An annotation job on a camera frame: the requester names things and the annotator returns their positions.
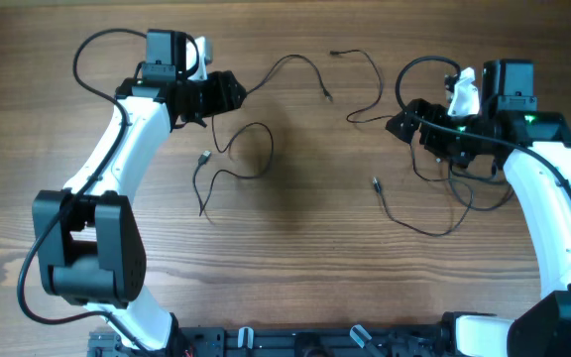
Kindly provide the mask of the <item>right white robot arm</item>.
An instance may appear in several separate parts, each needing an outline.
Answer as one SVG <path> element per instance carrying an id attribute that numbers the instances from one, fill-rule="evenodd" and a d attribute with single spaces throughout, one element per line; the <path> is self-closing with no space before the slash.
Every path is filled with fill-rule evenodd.
<path id="1" fill-rule="evenodd" d="M 515 319 L 451 312 L 435 352 L 449 356 L 571 356 L 571 130 L 543 112 L 525 59 L 488 61 L 481 74 L 457 68 L 445 80 L 446 105 L 403 103 L 387 123 L 451 166 L 493 158 L 516 195 L 532 240 L 540 301 Z"/>

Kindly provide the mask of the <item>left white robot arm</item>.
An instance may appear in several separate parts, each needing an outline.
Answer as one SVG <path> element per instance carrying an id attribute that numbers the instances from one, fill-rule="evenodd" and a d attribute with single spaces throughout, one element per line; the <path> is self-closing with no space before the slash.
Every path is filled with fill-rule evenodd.
<path id="1" fill-rule="evenodd" d="M 32 205 L 45 292 L 99 316 L 131 356 L 187 356 L 176 317 L 145 285 L 147 258 L 134 217 L 135 193 L 160 145 L 189 123 L 238 109 L 245 88 L 229 71 L 209 71 L 211 43 L 169 30 L 144 35 L 146 57 L 109 96 L 112 119 L 83 167 Z"/>

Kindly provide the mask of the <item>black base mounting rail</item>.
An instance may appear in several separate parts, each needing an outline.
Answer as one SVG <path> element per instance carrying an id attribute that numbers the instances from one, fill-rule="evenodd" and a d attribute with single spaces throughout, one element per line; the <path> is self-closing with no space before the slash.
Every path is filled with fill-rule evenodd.
<path id="1" fill-rule="evenodd" d="M 149 356 L 460 356 L 453 333 L 442 323 L 401 325 L 387 329 L 253 329 L 183 328 L 168 349 Z"/>

